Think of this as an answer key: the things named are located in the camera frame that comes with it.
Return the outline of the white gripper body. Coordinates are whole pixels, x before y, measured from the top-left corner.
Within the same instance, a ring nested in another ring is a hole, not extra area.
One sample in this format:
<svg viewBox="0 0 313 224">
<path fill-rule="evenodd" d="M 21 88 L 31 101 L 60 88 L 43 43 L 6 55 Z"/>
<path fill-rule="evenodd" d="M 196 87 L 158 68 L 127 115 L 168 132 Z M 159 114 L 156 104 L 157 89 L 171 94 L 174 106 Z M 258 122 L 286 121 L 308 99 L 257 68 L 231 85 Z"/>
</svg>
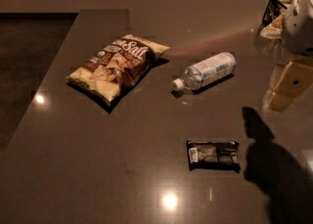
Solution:
<svg viewBox="0 0 313 224">
<path fill-rule="evenodd" d="M 313 5 L 302 2 L 288 7 L 282 22 L 282 43 L 291 52 L 313 55 Z"/>
</svg>

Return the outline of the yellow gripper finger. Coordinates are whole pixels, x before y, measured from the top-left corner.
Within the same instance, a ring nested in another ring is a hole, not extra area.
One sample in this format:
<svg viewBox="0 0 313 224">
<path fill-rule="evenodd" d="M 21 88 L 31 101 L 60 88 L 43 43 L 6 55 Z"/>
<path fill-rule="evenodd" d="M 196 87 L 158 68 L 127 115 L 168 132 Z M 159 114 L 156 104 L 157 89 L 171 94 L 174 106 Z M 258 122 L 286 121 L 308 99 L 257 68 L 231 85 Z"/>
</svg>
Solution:
<svg viewBox="0 0 313 224">
<path fill-rule="evenodd" d="M 297 56 L 287 64 L 277 63 L 263 103 L 269 110 L 283 112 L 312 84 L 312 58 Z"/>
</svg>

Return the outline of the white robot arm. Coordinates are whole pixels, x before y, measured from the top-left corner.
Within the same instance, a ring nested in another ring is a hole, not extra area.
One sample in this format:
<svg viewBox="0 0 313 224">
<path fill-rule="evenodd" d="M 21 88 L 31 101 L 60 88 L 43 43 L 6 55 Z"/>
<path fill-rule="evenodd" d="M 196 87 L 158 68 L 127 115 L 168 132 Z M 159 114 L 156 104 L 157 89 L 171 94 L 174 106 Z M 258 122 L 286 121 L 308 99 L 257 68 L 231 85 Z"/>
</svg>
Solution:
<svg viewBox="0 0 313 224">
<path fill-rule="evenodd" d="M 283 112 L 313 84 L 313 0 L 270 0 L 260 36 L 275 58 L 264 104 Z"/>
</svg>

